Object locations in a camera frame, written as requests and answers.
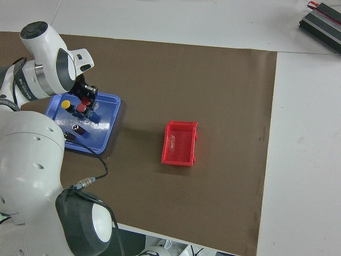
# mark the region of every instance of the bottle with yellow cap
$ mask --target bottle with yellow cap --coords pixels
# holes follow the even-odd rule
[[[71,114],[77,113],[76,106],[72,105],[69,100],[63,100],[61,107]]]

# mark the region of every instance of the red plastic container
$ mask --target red plastic container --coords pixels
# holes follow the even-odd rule
[[[169,121],[165,131],[161,163],[192,166],[198,122]]]

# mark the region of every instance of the brown cardboard sheet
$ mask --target brown cardboard sheet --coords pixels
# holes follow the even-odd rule
[[[277,54],[62,37],[69,49],[91,53],[88,84],[122,100],[103,153],[110,173],[89,190],[120,223],[256,255]],[[0,66],[27,55],[18,33],[0,33],[0,55]],[[43,113],[47,103],[23,109]],[[160,163],[170,120],[198,122],[193,167]],[[61,180],[67,186],[102,172],[97,159],[66,151]]]

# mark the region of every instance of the white table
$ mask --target white table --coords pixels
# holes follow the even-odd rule
[[[257,255],[339,255],[341,57],[298,29],[307,2],[3,1],[0,30],[44,20],[61,34],[280,52]]]

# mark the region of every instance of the red cap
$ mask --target red cap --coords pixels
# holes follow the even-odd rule
[[[80,103],[80,104],[78,104],[78,106],[77,106],[77,111],[78,112],[84,112],[86,110],[86,106],[85,105],[83,105],[82,103]]]
[[[91,104],[91,101],[87,97],[82,97],[80,101],[82,102],[83,105],[86,105],[86,106]]]

